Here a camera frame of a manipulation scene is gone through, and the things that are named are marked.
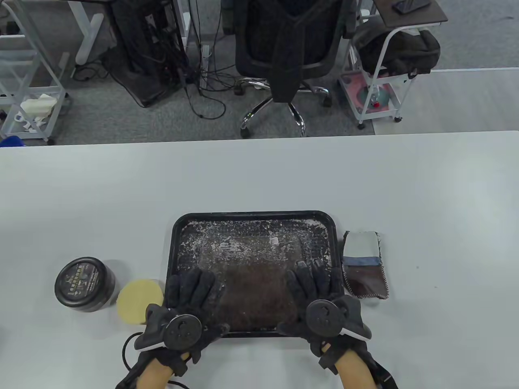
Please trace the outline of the person's left hand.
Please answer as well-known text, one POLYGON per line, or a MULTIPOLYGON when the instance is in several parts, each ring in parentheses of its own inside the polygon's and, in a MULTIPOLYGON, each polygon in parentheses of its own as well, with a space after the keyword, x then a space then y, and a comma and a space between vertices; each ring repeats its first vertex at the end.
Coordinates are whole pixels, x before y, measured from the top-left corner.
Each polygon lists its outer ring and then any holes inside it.
POLYGON ((229 332, 228 324, 213 322, 223 284, 212 271, 194 267, 174 274, 166 291, 165 304, 146 308, 146 327, 135 341, 140 354, 132 370, 137 377, 153 361, 170 369, 168 377, 183 376, 188 361, 198 363, 203 350, 229 332))

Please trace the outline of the person's right hand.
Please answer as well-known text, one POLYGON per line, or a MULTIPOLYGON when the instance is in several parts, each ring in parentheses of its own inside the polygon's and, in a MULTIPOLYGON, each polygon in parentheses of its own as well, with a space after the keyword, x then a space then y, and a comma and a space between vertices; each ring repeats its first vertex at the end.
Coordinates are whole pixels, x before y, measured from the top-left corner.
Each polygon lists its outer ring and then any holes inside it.
POLYGON ((335 364, 347 351, 354 351, 375 371, 376 363, 367 350, 371 330, 362 320, 361 304, 345 294, 341 271, 328 270, 322 261, 296 263, 286 273, 287 287, 296 306, 296 319, 280 322, 277 332, 306 340, 323 369, 334 374, 335 364))

